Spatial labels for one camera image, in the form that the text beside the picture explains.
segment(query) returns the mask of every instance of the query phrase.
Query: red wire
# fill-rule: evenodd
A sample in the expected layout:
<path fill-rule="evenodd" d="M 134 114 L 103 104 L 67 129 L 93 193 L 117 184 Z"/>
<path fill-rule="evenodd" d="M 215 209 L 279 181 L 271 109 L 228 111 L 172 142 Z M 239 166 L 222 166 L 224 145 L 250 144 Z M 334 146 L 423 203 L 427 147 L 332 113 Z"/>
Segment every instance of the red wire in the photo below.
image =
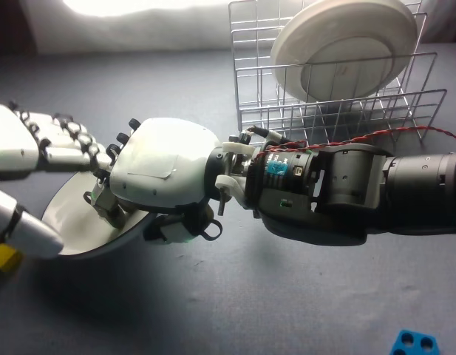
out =
<path fill-rule="evenodd" d="M 270 149 L 266 149 L 264 151 L 264 153 L 304 152 L 305 150 L 325 148 L 326 146 L 343 146 L 343 145 L 350 144 L 350 143 L 360 143 L 360 142 L 370 139 L 372 137 L 377 137 L 379 135 L 391 135 L 394 132 L 410 132 L 410 131 L 418 131 L 418 130 L 436 131 L 436 132 L 444 133 L 445 135 L 448 135 L 449 137 L 453 137 L 454 139 L 456 139 L 456 135 L 452 134 L 450 131 L 446 131 L 445 129 L 441 129 L 441 128 L 436 128 L 436 127 L 431 127 L 431 126 L 399 127 L 399 128 L 391 128 L 391 129 L 384 129 L 381 131 L 375 131 L 373 133 L 369 133 L 368 135 L 362 135 L 361 137 L 353 138 L 349 141 L 332 142 L 332 143 L 326 143 L 326 144 L 315 144 L 312 146 L 306 146 L 306 147 L 301 147 L 301 148 L 299 148 L 298 145 L 306 145 L 305 141 L 288 142 L 285 144 L 280 144 L 279 146 L 273 146 Z"/>

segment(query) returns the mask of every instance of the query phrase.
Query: metal wire basket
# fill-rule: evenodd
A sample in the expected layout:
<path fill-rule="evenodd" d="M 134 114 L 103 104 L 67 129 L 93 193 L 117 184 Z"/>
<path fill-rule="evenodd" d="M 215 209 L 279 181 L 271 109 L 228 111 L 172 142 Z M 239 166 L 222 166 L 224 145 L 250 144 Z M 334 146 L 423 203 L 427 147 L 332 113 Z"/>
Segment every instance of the metal wire basket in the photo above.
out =
<path fill-rule="evenodd" d="M 271 47 L 282 28 L 302 10 L 304 0 L 241 0 L 230 3 L 231 49 L 234 61 L 234 86 L 238 129 L 257 125 L 273 129 L 292 140 L 308 144 L 345 141 L 377 129 L 398 126 L 431 126 L 446 96 L 445 89 L 426 90 L 435 64 L 436 53 L 416 53 L 393 58 L 341 61 L 303 65 L 270 65 Z M 423 32 L 426 13 L 420 12 L 421 1 L 407 4 L 414 13 L 419 33 Z M 365 98 L 315 101 L 309 95 L 311 73 L 320 66 L 330 66 L 327 79 L 330 98 L 342 64 L 361 61 L 383 61 L 408 58 L 400 75 L 386 87 Z M 306 97 L 300 101 L 282 89 L 272 73 L 282 68 L 303 67 L 310 73 Z M 360 80 L 357 72 L 355 88 Z M 424 133 L 416 131 L 423 140 Z"/>

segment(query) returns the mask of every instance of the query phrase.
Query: robotic arm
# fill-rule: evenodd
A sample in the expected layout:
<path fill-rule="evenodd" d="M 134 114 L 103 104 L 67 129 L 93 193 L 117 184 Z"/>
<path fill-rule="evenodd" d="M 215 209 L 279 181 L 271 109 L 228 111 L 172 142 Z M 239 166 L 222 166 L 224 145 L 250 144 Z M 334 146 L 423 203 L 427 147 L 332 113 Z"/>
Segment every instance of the robotic arm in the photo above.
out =
<path fill-rule="evenodd" d="M 220 143 L 206 128 L 174 118 L 129 126 L 104 151 L 69 116 L 0 105 L 0 180 L 91 171 L 94 189 L 75 198 L 116 229 L 126 212 L 159 214 L 144 232 L 153 243 L 217 239 L 222 227 L 208 202 L 218 200 L 223 215 L 232 197 L 274 234 L 317 245 L 360 245 L 386 231 L 456 233 L 456 153 L 396 158 L 357 143 L 311 150 L 258 127 Z M 253 134 L 265 138 L 261 147 L 249 145 Z M 212 223 L 216 236 L 205 232 Z M 57 231 L 1 191 L 0 243 L 40 257 L 63 245 Z"/>

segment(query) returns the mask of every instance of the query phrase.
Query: bright light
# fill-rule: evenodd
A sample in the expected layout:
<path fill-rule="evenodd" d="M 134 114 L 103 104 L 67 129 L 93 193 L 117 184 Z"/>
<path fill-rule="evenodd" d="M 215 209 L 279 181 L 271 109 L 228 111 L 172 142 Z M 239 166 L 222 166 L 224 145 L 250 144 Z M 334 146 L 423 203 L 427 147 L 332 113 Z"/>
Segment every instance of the bright light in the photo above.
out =
<path fill-rule="evenodd" d="M 183 9 L 212 4 L 227 4 L 231 0 L 63 0 L 76 13 L 87 16 L 122 16 L 150 9 Z"/>

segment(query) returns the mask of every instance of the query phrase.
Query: white wall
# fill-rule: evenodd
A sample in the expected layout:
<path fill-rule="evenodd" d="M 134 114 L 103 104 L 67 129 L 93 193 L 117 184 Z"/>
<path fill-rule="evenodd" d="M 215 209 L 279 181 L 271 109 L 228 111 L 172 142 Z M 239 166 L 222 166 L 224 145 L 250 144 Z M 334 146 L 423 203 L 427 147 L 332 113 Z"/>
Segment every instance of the white wall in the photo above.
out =
<path fill-rule="evenodd" d="M 164 1 L 168 4 L 193 0 Z M 43 54 L 229 48 L 230 0 L 212 1 L 213 4 L 183 9 L 158 8 L 120 17 L 95 17 L 74 12 L 63 0 L 21 0 L 38 50 Z M 282 1 L 286 7 L 302 3 Z M 427 41 L 449 41 L 454 36 L 456 0 L 423 0 L 421 10 L 430 14 L 424 36 Z"/>

